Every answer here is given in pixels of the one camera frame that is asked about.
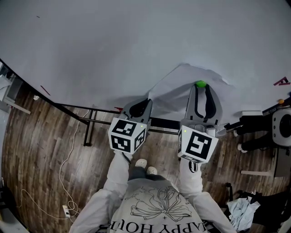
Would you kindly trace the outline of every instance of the gray pants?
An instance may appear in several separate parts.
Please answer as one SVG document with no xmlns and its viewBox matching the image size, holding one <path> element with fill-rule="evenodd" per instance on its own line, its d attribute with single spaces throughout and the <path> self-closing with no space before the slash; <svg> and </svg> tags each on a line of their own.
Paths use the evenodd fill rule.
<svg viewBox="0 0 291 233">
<path fill-rule="evenodd" d="M 134 179 L 139 179 L 139 178 L 143 178 L 143 179 L 148 179 L 148 180 L 165 180 L 165 178 L 163 178 L 160 175 L 147 175 L 146 174 L 146 170 L 142 167 L 134 167 L 131 171 L 131 174 L 129 175 L 128 180 L 134 180 Z"/>
</svg>

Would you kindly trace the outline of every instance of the red marking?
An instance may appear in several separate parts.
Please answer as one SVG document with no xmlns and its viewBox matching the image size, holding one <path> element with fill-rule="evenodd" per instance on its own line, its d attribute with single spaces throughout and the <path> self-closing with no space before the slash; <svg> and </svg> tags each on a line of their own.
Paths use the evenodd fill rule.
<svg viewBox="0 0 291 233">
<path fill-rule="evenodd" d="M 41 88 L 45 90 L 45 92 L 50 96 L 50 94 L 46 91 L 46 89 L 41 85 Z"/>
<path fill-rule="evenodd" d="M 282 86 L 282 85 L 290 85 L 288 79 L 286 77 L 282 78 L 281 80 L 279 80 L 278 82 L 274 83 L 274 86 L 278 85 Z"/>
<path fill-rule="evenodd" d="M 117 108 L 119 112 L 122 112 L 123 108 L 122 107 L 114 107 Z"/>
</svg>

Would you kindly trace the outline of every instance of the white sleeve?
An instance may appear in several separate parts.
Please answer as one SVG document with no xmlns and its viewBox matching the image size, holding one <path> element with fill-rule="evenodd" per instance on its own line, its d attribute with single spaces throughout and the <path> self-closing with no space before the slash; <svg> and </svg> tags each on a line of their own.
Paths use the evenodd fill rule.
<svg viewBox="0 0 291 233">
<path fill-rule="evenodd" d="M 114 152 L 104 188 L 91 197 L 69 233 L 95 233 L 100 225 L 110 224 L 113 214 L 121 205 L 127 189 L 129 163 L 121 152 Z"/>
<path fill-rule="evenodd" d="M 202 192 L 201 164 L 198 171 L 192 173 L 189 161 L 180 162 L 180 193 L 193 205 L 202 220 L 212 223 L 222 233 L 236 233 L 230 221 L 209 193 Z"/>
</svg>

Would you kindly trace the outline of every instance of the white shoe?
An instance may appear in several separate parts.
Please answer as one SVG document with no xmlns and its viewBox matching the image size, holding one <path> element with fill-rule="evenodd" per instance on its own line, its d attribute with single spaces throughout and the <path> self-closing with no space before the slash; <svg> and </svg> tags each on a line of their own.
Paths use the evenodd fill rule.
<svg viewBox="0 0 291 233">
<path fill-rule="evenodd" d="M 244 150 L 241 148 L 241 143 L 238 143 L 236 148 L 237 148 L 239 151 L 241 151 L 241 153 L 247 153 L 247 151 L 244 151 Z"/>
<path fill-rule="evenodd" d="M 136 167 L 142 167 L 145 168 L 147 165 L 147 161 L 143 158 L 140 158 L 138 161 L 136 161 L 135 166 Z"/>
<path fill-rule="evenodd" d="M 146 170 L 147 175 L 157 175 L 158 171 L 155 167 L 148 167 Z"/>
<path fill-rule="evenodd" d="M 237 134 L 237 131 L 236 131 L 236 130 L 234 130 L 234 131 L 233 131 L 233 135 L 234 135 L 235 137 L 237 137 L 237 136 L 238 136 L 238 134 Z"/>
</svg>

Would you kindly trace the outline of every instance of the white cable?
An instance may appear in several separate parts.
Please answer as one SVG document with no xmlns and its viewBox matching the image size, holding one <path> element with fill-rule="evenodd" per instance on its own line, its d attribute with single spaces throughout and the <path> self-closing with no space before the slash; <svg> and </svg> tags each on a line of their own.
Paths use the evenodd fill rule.
<svg viewBox="0 0 291 233">
<path fill-rule="evenodd" d="M 77 128 L 76 128 L 76 131 L 75 131 L 74 136 L 73 136 L 72 149 L 71 149 L 71 151 L 70 151 L 70 153 L 69 153 L 67 159 L 64 160 L 63 163 L 62 163 L 62 165 L 60 166 L 60 173 L 61 173 L 61 170 L 62 170 L 63 165 L 65 164 L 65 162 L 68 161 L 68 159 L 70 158 L 71 153 L 72 153 L 73 150 L 74 150 L 75 135 L 76 135 L 76 133 L 77 133 L 77 131 L 78 131 L 79 124 L 80 124 L 80 122 L 78 122 L 78 125 L 77 125 Z M 77 203 L 74 202 L 74 200 L 73 200 L 72 196 L 69 194 L 69 192 L 66 190 L 66 188 L 65 188 L 65 186 L 64 186 L 64 184 L 63 184 L 63 182 L 62 182 L 62 180 L 61 180 L 61 178 L 60 178 L 60 173 L 59 173 L 59 180 L 60 180 L 60 182 L 61 182 L 61 184 L 62 184 L 62 186 L 63 186 L 63 189 L 66 191 L 66 193 L 67 193 L 67 194 L 69 195 L 69 197 L 71 198 L 71 200 L 68 201 L 68 207 L 69 207 L 69 210 L 72 210 L 72 211 L 75 212 L 75 214 L 74 214 L 73 216 L 71 216 L 71 217 L 74 217 L 74 216 L 76 216 L 77 213 L 79 213 L 79 212 L 78 212 L 79 207 L 78 207 Z M 42 212 L 44 212 L 45 214 L 47 214 L 48 216 L 51 216 L 51 217 L 53 217 L 53 218 L 55 218 L 55 219 L 59 219 L 59 220 L 65 220 L 65 219 L 68 219 L 68 218 L 69 218 L 70 221 L 73 223 L 73 221 L 71 220 L 71 217 L 67 217 L 67 218 L 57 218 L 57 217 L 55 217 L 55 216 L 52 216 L 52 215 L 48 214 L 46 211 L 44 211 L 42 208 L 40 208 L 40 206 L 39 206 L 39 205 L 38 205 L 38 204 L 33 200 L 33 198 L 31 197 L 31 195 L 30 195 L 30 194 L 29 194 L 25 189 L 22 189 L 21 192 L 20 192 L 20 206 L 17 206 L 17 208 L 20 208 L 20 207 L 22 206 L 22 191 L 25 191 L 25 192 L 28 194 L 28 196 L 31 198 L 31 200 L 34 202 L 34 204 L 36 204 L 37 207 L 38 207 Z"/>
</svg>

